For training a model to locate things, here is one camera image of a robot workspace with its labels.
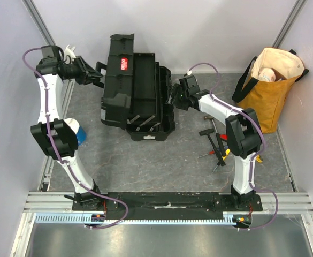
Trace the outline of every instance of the red label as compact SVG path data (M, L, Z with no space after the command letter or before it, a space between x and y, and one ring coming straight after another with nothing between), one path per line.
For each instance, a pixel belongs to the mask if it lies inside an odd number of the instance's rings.
M123 57L120 60L120 69L126 71L128 69L128 58Z

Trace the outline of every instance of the brown object in bag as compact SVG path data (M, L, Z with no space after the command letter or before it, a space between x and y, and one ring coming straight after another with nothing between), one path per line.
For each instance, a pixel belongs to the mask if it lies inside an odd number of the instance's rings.
M286 97L295 82L309 70L294 51L265 48L258 57L254 57L239 79L232 96L240 108L252 108L256 111L263 133L275 132ZM245 85L252 62L251 77ZM262 68L271 68L275 72L275 82L259 81L258 72Z

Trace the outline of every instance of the open toolbox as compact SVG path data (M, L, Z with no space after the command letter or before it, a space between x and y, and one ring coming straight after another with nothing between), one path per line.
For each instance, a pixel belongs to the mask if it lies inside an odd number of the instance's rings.
M134 35L112 35L102 97L102 122L135 141L163 141L175 129L171 71L154 53L134 53Z

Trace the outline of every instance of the blue and white container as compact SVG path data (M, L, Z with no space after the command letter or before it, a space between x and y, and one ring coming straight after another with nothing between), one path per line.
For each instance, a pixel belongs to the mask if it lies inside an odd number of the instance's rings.
M74 118L65 119L67 125L74 131L77 136L78 145L81 146L86 139L86 133L83 128L80 126L79 122Z

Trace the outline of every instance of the gray floor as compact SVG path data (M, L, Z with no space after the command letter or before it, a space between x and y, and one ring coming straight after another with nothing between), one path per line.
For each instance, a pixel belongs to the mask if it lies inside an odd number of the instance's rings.
M264 224L267 215L254 215ZM35 224L26 257L313 257L300 215L279 215L266 229L232 226L119 225L90 231L81 224Z
M196 75L201 89L215 85L215 74ZM231 96L240 74L222 74L215 94L233 103ZM67 117L79 121L87 133L86 142L80 146L79 155L102 191L145 192L229 192L234 177L234 159L229 155L227 165L212 173L217 160L214 156L198 159L211 151L207 137L199 131L211 124L204 114L196 110L175 110L175 131L164 142L132 141L127 132L101 123L101 88L88 85L74 88ZM220 133L224 126L218 124ZM263 163L255 168L258 188L275 191L292 191L283 154L275 133L265 135L268 149L262 156ZM50 191L73 191L66 172L55 164Z

